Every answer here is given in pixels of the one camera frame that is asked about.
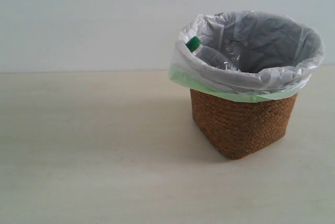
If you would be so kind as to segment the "brown woven wicker basket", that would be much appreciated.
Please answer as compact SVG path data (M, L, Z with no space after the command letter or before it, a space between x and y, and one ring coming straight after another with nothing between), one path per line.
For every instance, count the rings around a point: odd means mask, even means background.
M286 135L297 95L280 100L239 103L190 90L192 117L226 158L238 160Z

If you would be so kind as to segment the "red label clear bottle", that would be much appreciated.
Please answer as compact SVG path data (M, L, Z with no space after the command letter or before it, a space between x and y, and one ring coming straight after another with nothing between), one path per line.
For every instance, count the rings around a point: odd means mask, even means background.
M239 61L241 57L241 41L237 38L233 38L227 45L227 51L232 61Z

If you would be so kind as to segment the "translucent white bin liner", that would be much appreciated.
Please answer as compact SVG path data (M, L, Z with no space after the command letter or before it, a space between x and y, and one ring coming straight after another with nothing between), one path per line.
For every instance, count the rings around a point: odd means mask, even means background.
M241 57L232 61L238 70L221 70L194 56L186 47L194 36L231 61L227 45L239 39ZM324 58L319 33L288 17L254 11L198 15L178 34L169 78L233 102L258 103L297 94Z

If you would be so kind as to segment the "green label clear bottle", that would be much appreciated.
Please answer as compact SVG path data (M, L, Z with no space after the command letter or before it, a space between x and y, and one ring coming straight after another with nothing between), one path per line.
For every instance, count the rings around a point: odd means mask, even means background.
M204 61L206 64L221 69L237 71L238 68L219 51L212 49L202 44L201 40L194 36L187 43L186 47L197 58Z

